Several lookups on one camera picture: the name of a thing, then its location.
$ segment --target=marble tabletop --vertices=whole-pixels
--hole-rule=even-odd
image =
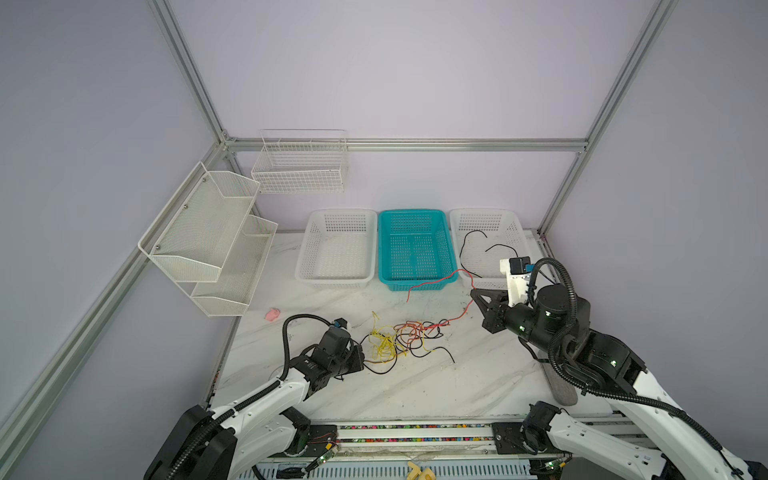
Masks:
[[[541,257],[534,234],[526,232],[531,260]],[[283,364],[280,329],[297,313],[314,313],[333,321],[343,317],[357,340],[371,331],[372,311],[381,318],[377,326],[406,320],[437,322],[457,317],[470,301],[461,280],[443,290],[415,291],[406,303],[406,292],[392,292],[374,277],[364,289],[319,290],[293,276],[302,233],[278,233],[264,267],[250,310],[240,321],[219,375],[213,406],[231,402],[258,388],[277,374]],[[540,279],[544,286],[547,281]],[[273,322],[270,309],[280,310]],[[544,400],[555,404],[541,365],[523,349],[510,332],[495,335],[481,327],[482,315],[472,305],[466,315],[443,329],[440,339],[427,347],[444,346],[425,358],[400,356],[386,375],[363,370],[328,386],[298,408],[312,420],[374,419],[495,419],[525,416],[529,404]],[[326,327],[311,319],[297,319],[288,329],[291,356],[319,341]],[[366,349],[369,358],[370,349]],[[385,370],[386,365],[372,368]],[[611,407],[593,396],[580,396],[572,415],[611,414]]]

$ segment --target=white wire basket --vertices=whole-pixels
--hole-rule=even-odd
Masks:
[[[250,178],[205,170],[160,238],[144,253],[174,282],[216,282],[258,190],[259,182]]]
[[[479,275],[475,276],[476,288],[506,290],[507,280],[499,271],[499,260],[530,256],[518,216],[510,210],[462,208],[451,211],[450,222],[459,268]],[[472,285],[469,275],[458,274],[465,286]]]
[[[349,160],[344,130],[262,130],[251,171],[263,194],[343,192]]]
[[[310,214],[296,279],[316,288],[363,288],[376,270],[378,217],[373,210]]]
[[[198,283],[190,297],[208,316],[241,316],[264,270],[277,223],[248,215],[215,283]]]

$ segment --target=mesh basket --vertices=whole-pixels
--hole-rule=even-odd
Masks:
[[[174,282],[217,281],[258,190],[250,178],[206,170],[145,253]]]
[[[379,280],[393,291],[440,280],[456,270],[448,221],[440,210],[386,210],[379,215]],[[456,276],[418,290],[440,290]]]
[[[192,300],[208,316],[243,315],[253,299],[277,223],[248,215],[215,283],[198,283]]]
[[[317,288],[363,288],[376,269],[376,212],[312,212],[301,243],[296,279]]]
[[[251,176],[263,194],[343,192],[349,161],[343,130],[264,130]]]
[[[475,277],[476,288],[506,290],[507,280],[499,271],[499,260],[530,256],[518,216],[509,210],[462,208],[452,210],[450,217],[456,263],[480,276]],[[469,275],[458,274],[465,286],[472,285]]]

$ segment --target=aluminum frame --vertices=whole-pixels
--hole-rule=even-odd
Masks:
[[[171,53],[200,108],[204,120],[217,139],[208,151],[203,163],[206,167],[211,167],[216,162],[225,159],[234,172],[241,174],[235,153],[259,150],[263,146],[262,141],[247,138],[236,139],[227,135],[211,102],[210,95],[207,93],[200,72],[192,59],[170,3],[168,0],[147,0],[147,3],[157,19],[158,26],[166,38]],[[677,0],[657,0],[586,139],[349,139],[349,149],[351,151],[576,152],[574,162],[539,227],[539,233],[546,234],[563,203],[567,200],[576,180],[586,167],[592,152],[676,4]],[[180,206],[179,202],[186,197],[186,193],[198,178],[199,175],[190,175],[187,178],[162,210],[161,216],[170,221],[173,212]],[[258,209],[255,206],[253,211],[258,216]],[[104,288],[56,356],[46,366],[8,420],[0,427],[0,480],[10,476],[14,467],[35,440],[75,376],[88,361],[101,338],[101,334],[108,327],[114,311],[148,263],[149,259],[138,248],[134,248],[134,251],[131,252],[131,255],[128,256],[119,271]],[[240,317],[235,317],[233,330],[223,348],[219,367],[223,365],[223,361],[226,359],[228,346],[232,341],[239,320]],[[216,380],[217,371],[212,374],[213,385],[215,385]]]

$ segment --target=teal plastic basket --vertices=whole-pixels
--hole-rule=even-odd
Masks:
[[[379,280],[392,291],[433,282],[456,270],[448,220],[440,210],[385,210],[379,214]],[[415,290],[441,290],[454,275]]]

